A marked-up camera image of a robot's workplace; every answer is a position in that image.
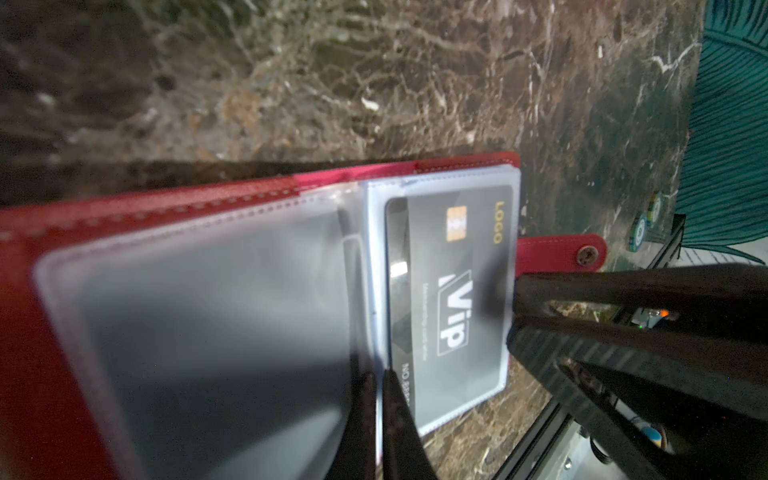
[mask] card holder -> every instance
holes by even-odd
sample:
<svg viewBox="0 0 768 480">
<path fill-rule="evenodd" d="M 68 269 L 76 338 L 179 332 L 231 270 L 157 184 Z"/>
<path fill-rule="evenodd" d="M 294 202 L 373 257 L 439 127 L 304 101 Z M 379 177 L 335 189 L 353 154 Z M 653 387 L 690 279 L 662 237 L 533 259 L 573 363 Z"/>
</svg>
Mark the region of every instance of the card holder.
<svg viewBox="0 0 768 480">
<path fill-rule="evenodd" d="M 519 192 L 519 172 L 508 165 L 334 184 L 42 257 L 38 292 L 124 476 L 309 478 L 327 470 L 353 378 L 392 366 L 387 202 L 448 195 L 453 205 L 471 192 L 466 243 L 476 235 L 475 207 L 493 187 L 505 189 L 497 193 L 506 240 L 497 248 L 508 272 Z M 493 220 L 488 205 L 482 217 Z M 442 239 L 445 208 L 437 208 Z M 492 242 L 494 224 L 487 227 Z M 441 244 L 425 238 L 418 248 L 429 243 Z M 462 373 L 452 382 L 445 369 L 412 368 L 422 434 L 503 388 L 509 300 L 502 295 L 492 318 L 475 308 L 470 347 L 476 356 L 494 351 L 491 365 L 473 365 L 467 348 L 441 359 L 468 362 L 451 367 Z M 484 322 L 496 327 L 486 338 Z M 304 462 L 288 444 L 301 445 Z"/>
<path fill-rule="evenodd" d="M 516 252 L 516 161 L 405 161 L 0 210 L 0 422 L 15 462 L 30 478 L 322 478 L 361 372 L 399 369 L 422 434 L 493 395 L 515 254 L 521 271 L 595 270 L 605 257 L 595 236 L 523 239 Z M 496 253 L 476 254 L 478 242 Z M 600 257 L 588 269 L 575 263 L 587 243 Z M 446 308 L 472 308 L 439 328 L 424 283 L 445 287 Z M 403 346 L 423 353 L 413 320 L 424 305 L 437 322 L 426 323 L 427 363 L 443 340 L 453 350 L 441 364 L 482 382 L 416 362 L 404 381 Z M 493 355 L 478 356 L 478 341 Z"/>
</svg>

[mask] marble countertop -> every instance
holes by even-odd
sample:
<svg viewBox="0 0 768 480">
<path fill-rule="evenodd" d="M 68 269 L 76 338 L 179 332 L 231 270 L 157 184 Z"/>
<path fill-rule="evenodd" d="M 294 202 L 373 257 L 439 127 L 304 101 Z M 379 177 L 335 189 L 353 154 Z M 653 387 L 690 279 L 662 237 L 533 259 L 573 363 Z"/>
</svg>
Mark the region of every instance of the marble countertop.
<svg viewBox="0 0 768 480">
<path fill-rule="evenodd" d="M 704 0 L 44 3 L 0 12 L 1 205 L 517 151 L 519 234 L 599 233 L 608 269 L 674 210 Z M 425 438 L 440 478 L 491 478 L 548 398 L 512 361 Z"/>
</svg>

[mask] stitching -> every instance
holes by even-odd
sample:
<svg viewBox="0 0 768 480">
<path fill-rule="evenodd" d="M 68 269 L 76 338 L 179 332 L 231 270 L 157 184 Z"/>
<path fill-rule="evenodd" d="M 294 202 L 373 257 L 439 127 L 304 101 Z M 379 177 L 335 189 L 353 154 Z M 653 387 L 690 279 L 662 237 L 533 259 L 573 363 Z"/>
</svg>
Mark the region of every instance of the stitching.
<svg viewBox="0 0 768 480">
<path fill-rule="evenodd" d="M 473 173 L 473 174 L 456 174 L 456 175 L 440 175 L 438 177 L 433 178 L 420 178 L 420 182 L 435 182 L 435 181 L 442 181 L 442 180 L 448 180 L 450 178 L 468 178 L 468 177 L 484 177 L 486 175 L 493 174 L 494 172 L 481 172 L 481 173 Z M 400 180 L 389 180 L 389 181 L 382 181 L 377 182 L 374 187 L 388 187 L 391 185 L 397 185 L 400 183 Z"/>
<path fill-rule="evenodd" d="M 502 164 L 511 164 L 511 162 L 506 159 L 497 159 L 497 160 L 488 160 L 488 161 L 481 161 L 481 162 L 474 162 L 474 163 L 467 163 L 467 164 L 447 165 L 443 167 L 415 168 L 413 169 L 412 174 L 424 174 L 429 172 L 450 171 L 450 170 L 465 170 L 468 168 L 477 168 L 477 167 L 502 165 Z M 364 175 L 361 177 L 351 179 L 351 181 L 374 180 L 378 178 L 382 178 L 380 174 L 372 173 L 369 175 Z M 305 185 L 303 187 L 282 188 L 278 190 L 270 190 L 268 192 L 246 194 L 241 197 L 229 197 L 226 200 L 216 199 L 216 200 L 209 200 L 207 202 L 196 202 L 194 204 L 181 204 L 181 205 L 177 205 L 176 207 L 172 207 L 171 209 L 175 212 L 182 214 L 182 213 L 188 212 L 190 208 L 193 208 L 195 210 L 205 210 L 211 207 L 219 207 L 224 201 L 226 201 L 229 204 L 235 204 L 238 201 L 244 201 L 244 202 L 251 201 L 254 197 L 258 197 L 258 198 L 265 198 L 267 196 L 276 197 L 278 194 L 288 195 L 292 192 L 299 193 L 307 190 L 313 190 L 318 187 L 320 187 L 319 184 L 312 184 L 312 185 Z M 111 222 L 114 222 L 114 223 L 119 223 L 119 222 L 125 221 L 128 217 L 130 217 L 132 220 L 135 220 L 135 221 L 142 221 L 142 220 L 146 220 L 150 215 L 165 215 L 167 212 L 168 212 L 167 208 L 161 208 L 156 210 L 143 210 L 143 211 L 133 212 L 132 214 L 104 215 L 102 217 L 93 217 L 93 218 L 78 220 L 74 222 L 53 224 L 42 229 L 35 229 L 35 230 L 30 230 L 28 232 L 23 232 L 23 233 L 20 233 L 20 235 L 26 236 L 26 237 L 42 237 L 48 234 L 50 230 L 53 230 L 53 229 L 73 230 L 78 226 L 98 227 L 99 225 L 101 225 L 102 222 L 106 220 L 110 220 Z M 0 242 L 8 242 L 12 240 L 14 236 L 15 236 L 14 232 L 0 232 Z"/>
<path fill-rule="evenodd" d="M 201 220 L 201 219 L 188 219 L 187 221 L 193 221 L 194 223 L 191 225 L 187 225 L 184 227 L 172 227 L 172 230 L 170 231 L 164 231 L 160 233 L 152 233 L 146 237 L 136 238 L 133 240 L 119 240 L 116 243 L 113 243 L 108 246 L 99 246 L 99 247 L 90 247 L 90 248 L 83 248 L 78 249 L 79 251 L 71 252 L 67 256 L 64 256 L 62 258 L 57 258 L 52 263 L 52 267 L 58 268 L 63 263 L 67 263 L 73 259 L 78 259 L 82 257 L 86 257 L 89 255 L 92 255 L 93 253 L 99 253 L 106 250 L 116 251 L 116 250 L 122 250 L 125 247 L 134 247 L 136 245 L 141 245 L 144 243 L 150 243 L 154 242 L 155 240 L 161 240 L 171 237 L 176 237 L 178 235 L 182 235 L 185 233 L 193 232 L 195 230 L 203 230 L 210 227 L 215 227 L 218 225 L 221 225 L 223 223 L 232 223 L 238 220 L 243 220 L 248 217 L 255 217 L 256 215 L 261 215 L 264 213 L 269 213 L 275 210 L 282 210 L 283 208 L 289 208 L 289 207 L 295 207 L 299 204 L 308 204 L 308 203 L 314 203 L 316 201 L 328 201 L 326 198 L 323 197 L 313 197 L 313 196 L 307 196 L 300 199 L 294 199 L 294 200 L 284 200 L 284 201 L 277 201 L 272 202 L 271 204 L 261 204 L 261 205 L 254 205 L 252 207 L 249 207 L 244 210 L 238 210 L 234 212 L 223 212 L 216 218 L 212 218 L 209 220 Z"/>
<path fill-rule="evenodd" d="M 150 216 L 165 215 L 168 213 L 168 211 L 173 211 L 179 214 L 183 214 L 183 213 L 189 212 L 190 210 L 206 210 L 211 207 L 219 207 L 225 201 L 229 204 L 235 204 L 238 201 L 243 201 L 243 202 L 252 201 L 254 197 L 265 198 L 267 195 L 276 197 L 278 194 L 287 195 L 287 194 L 290 194 L 291 192 L 298 193 L 300 191 L 301 189 L 299 187 L 291 187 L 291 188 L 283 188 L 281 190 L 271 190 L 269 192 L 246 194 L 240 197 L 229 197 L 226 200 L 216 199 L 216 200 L 209 200 L 207 202 L 181 204 L 171 208 L 160 208 L 156 210 L 140 210 L 138 212 L 133 212 L 131 214 L 104 215 L 101 217 L 92 217 L 92 218 L 87 218 L 83 220 L 52 224 L 45 228 L 38 228 L 34 230 L 29 230 L 27 232 L 21 232 L 18 235 L 23 237 L 42 237 L 50 233 L 50 231 L 54 229 L 73 230 L 77 227 L 98 227 L 99 225 L 101 225 L 102 223 L 105 223 L 108 220 L 112 223 L 120 223 L 126 220 L 142 221 L 142 220 L 146 220 Z M 13 237 L 14 237 L 14 232 L 0 232 L 0 242 L 10 241 L 12 240 Z"/>
<path fill-rule="evenodd" d="M 444 170 L 460 170 L 464 168 L 477 168 L 477 167 L 484 167 L 488 165 L 512 165 L 512 162 L 508 159 L 499 158 L 496 160 L 486 160 L 482 162 L 475 162 L 465 165 L 455 164 L 455 165 L 446 165 L 444 167 L 430 167 L 430 168 L 417 168 L 415 169 L 415 172 L 417 174 L 420 173 L 426 173 L 426 172 L 434 172 L 434 171 L 444 171 Z"/>
</svg>

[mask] red leather strap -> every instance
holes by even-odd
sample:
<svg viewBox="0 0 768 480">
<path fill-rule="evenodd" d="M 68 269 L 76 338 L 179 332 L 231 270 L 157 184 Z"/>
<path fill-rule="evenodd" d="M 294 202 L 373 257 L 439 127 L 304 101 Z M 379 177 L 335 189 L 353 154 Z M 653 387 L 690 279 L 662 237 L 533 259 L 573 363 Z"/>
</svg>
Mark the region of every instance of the red leather strap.
<svg viewBox="0 0 768 480">
<path fill-rule="evenodd" d="M 579 250 L 593 246 L 598 250 L 597 261 L 582 266 L 576 261 Z M 608 246 L 600 235 L 562 235 L 559 237 L 529 237 L 518 239 L 515 275 L 544 272 L 595 272 L 605 263 Z"/>
</svg>

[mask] red wallet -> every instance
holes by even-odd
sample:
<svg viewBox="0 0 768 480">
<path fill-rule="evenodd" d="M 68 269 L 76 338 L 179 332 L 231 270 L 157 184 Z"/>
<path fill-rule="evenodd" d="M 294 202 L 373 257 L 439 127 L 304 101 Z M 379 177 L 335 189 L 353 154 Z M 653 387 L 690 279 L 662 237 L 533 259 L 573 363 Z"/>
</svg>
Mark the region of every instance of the red wallet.
<svg viewBox="0 0 768 480">
<path fill-rule="evenodd" d="M 288 208 L 292 202 L 298 204 L 310 194 L 338 185 L 453 170 L 472 172 L 502 165 L 518 168 L 518 155 L 496 153 L 400 161 L 0 210 L 0 452 L 19 478 L 103 480 L 143 475 L 134 475 L 129 468 L 121 466 L 121 462 L 130 464 L 129 458 L 115 457 L 108 443 L 117 440 L 105 433 L 110 428 L 104 424 L 109 423 L 109 418 L 100 417 L 94 411 L 94 404 L 101 400 L 86 398 L 83 375 L 87 373 L 76 373 L 72 368 L 86 359 L 73 358 L 77 353 L 62 346 L 61 328 L 64 327 L 56 327 L 51 322 L 51 300 L 46 303 L 47 294 L 43 291 L 47 280 L 41 280 L 42 273 L 35 273 L 38 261 L 50 253 L 69 252 L 72 247 L 119 237 L 125 240 L 99 247 L 99 255 L 117 256 L 124 245 L 139 245 L 144 241 L 141 239 L 148 238 L 148 231 L 153 232 L 153 239 L 163 239 L 173 236 L 177 225 L 189 225 L 184 227 L 187 229 L 205 226 L 210 231 L 226 229 L 230 218 L 257 216 L 260 210 L 255 207 L 260 205 Z M 355 192 L 342 194 L 354 195 Z M 328 196 L 329 201 L 333 202 L 333 198 Z M 141 233 L 141 239 L 134 238 L 135 233 Z M 296 238 L 300 239 L 300 235 L 297 233 Z M 516 231 L 512 231 L 511 237 L 515 235 Z M 577 261 L 578 251 L 585 246 L 593 246 L 598 251 L 598 261 L 590 266 L 581 266 Z M 177 248 L 186 247 L 179 244 Z M 515 275 L 595 271 L 604 262 L 606 249 L 603 239 L 594 234 L 520 238 L 513 250 L 516 251 Z M 78 261 L 77 255 L 82 255 L 79 252 L 71 250 L 67 261 Z M 120 265 L 130 266 L 131 258 L 123 258 Z M 71 277 L 64 276 L 64 280 L 59 278 L 56 282 L 66 283 L 71 278 L 74 284 L 85 281 L 78 280 L 78 275 L 87 276 L 86 273 L 67 275 Z M 107 289 L 106 282 L 98 287 Z"/>
</svg>

